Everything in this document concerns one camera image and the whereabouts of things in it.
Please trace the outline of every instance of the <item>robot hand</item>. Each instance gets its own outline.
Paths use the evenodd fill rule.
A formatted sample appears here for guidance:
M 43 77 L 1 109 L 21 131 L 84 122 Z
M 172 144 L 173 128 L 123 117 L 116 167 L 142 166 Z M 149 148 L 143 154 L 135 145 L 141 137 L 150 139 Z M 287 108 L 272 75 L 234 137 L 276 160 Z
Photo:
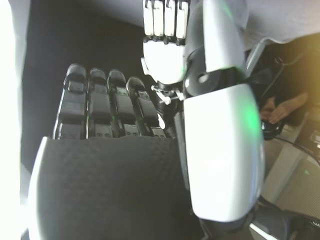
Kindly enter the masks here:
M 189 14 L 186 0 L 143 0 L 144 32 L 141 63 L 145 75 L 156 83 L 182 81 Z

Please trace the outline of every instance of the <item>black textured panel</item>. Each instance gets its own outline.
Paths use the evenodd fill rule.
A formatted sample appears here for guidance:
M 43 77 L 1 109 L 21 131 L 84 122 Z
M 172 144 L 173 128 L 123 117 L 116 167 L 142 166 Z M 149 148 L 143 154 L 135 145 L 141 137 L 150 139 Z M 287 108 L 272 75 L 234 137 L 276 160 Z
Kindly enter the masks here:
M 31 185 L 36 184 L 39 229 L 30 226 L 30 239 L 37 231 L 46 240 L 202 236 L 197 218 L 189 215 L 190 196 L 172 139 L 47 140 L 38 164 Z

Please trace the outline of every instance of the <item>black robotic finger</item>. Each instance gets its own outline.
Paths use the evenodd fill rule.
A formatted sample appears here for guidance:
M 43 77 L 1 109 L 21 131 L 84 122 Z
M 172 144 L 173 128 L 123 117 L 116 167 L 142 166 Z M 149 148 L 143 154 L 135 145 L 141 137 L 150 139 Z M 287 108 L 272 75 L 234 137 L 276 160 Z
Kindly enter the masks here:
M 117 136 L 119 130 L 112 121 L 107 77 L 101 69 L 90 70 L 88 89 L 88 137 Z
M 107 86 L 110 94 L 111 106 L 115 109 L 115 121 L 121 136 L 139 136 L 140 131 L 136 124 L 135 111 L 126 88 L 124 74 L 116 69 L 110 71 Z
M 86 139 L 87 71 L 71 64 L 63 83 L 63 91 L 53 130 L 53 139 Z
M 137 125 L 142 135 L 164 138 L 159 126 L 158 114 L 149 98 L 144 83 L 138 77 L 130 77 L 126 88 L 133 103 Z

